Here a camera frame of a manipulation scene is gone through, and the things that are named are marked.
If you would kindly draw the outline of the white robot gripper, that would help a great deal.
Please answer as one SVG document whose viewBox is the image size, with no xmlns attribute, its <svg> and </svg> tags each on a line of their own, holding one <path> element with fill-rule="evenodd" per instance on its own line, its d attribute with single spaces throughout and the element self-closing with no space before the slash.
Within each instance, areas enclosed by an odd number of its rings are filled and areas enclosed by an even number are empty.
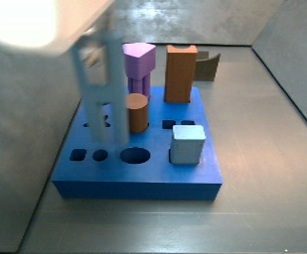
<svg viewBox="0 0 307 254">
<path fill-rule="evenodd" d="M 59 55 L 114 0 L 0 0 L 0 46 Z"/>
</svg>

